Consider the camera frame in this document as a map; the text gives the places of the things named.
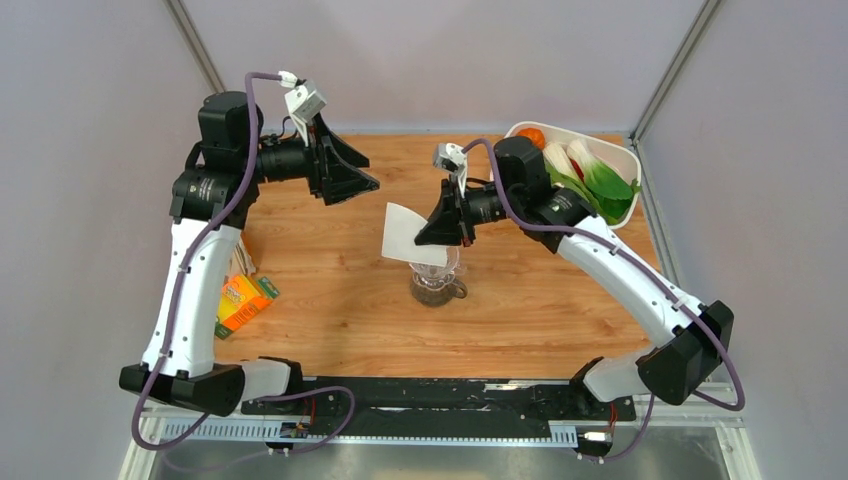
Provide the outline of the white paper coffee filter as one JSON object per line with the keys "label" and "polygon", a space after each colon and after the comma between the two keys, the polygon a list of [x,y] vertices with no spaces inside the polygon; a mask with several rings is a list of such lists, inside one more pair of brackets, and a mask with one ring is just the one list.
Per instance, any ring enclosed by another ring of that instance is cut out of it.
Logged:
{"label": "white paper coffee filter", "polygon": [[446,267],[446,246],[415,243],[416,235],[427,224],[417,212],[396,203],[388,203],[385,210],[381,256],[391,260],[435,267]]}

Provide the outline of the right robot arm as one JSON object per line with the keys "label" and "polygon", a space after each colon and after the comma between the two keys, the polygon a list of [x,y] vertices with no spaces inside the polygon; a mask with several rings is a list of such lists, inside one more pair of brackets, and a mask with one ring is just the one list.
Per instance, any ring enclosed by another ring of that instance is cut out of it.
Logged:
{"label": "right robot arm", "polygon": [[470,187],[470,146],[441,143],[434,167],[446,172],[437,206],[417,232],[418,246],[470,246],[479,225],[512,220],[522,232],[588,274],[638,322],[651,343],[645,350],[592,360],[573,377],[573,410],[595,418],[610,402],[652,394],[670,405],[696,396],[720,365],[729,366],[732,310],[705,304],[658,273],[621,240],[575,180],[552,179],[542,149],[521,136],[497,143],[484,138],[492,178]]}

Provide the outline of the clear glass dripper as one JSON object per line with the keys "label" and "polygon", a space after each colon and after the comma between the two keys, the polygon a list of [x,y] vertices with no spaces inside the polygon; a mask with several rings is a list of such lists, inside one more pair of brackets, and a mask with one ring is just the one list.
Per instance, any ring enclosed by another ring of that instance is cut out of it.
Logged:
{"label": "clear glass dripper", "polygon": [[447,263],[445,266],[434,266],[421,263],[410,263],[413,271],[413,282],[423,288],[439,291],[447,287],[456,287],[467,294],[466,285],[458,278],[465,274],[465,267],[460,262],[460,249],[448,247],[446,250]]}

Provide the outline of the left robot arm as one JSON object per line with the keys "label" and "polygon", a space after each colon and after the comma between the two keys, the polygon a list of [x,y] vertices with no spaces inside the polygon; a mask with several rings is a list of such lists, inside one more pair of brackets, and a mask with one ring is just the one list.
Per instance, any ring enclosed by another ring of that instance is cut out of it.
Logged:
{"label": "left robot arm", "polygon": [[321,116],[325,98],[297,88],[285,103],[297,132],[253,138],[263,116],[247,95],[207,97],[198,113],[200,140],[172,187],[171,257],[156,327],[141,360],[124,367],[121,389],[162,403],[227,416],[241,403],[266,398],[282,414],[306,399],[298,363],[262,357],[217,362],[217,312],[233,251],[248,211],[266,182],[305,179],[328,205],[374,191],[368,159],[341,140]]}

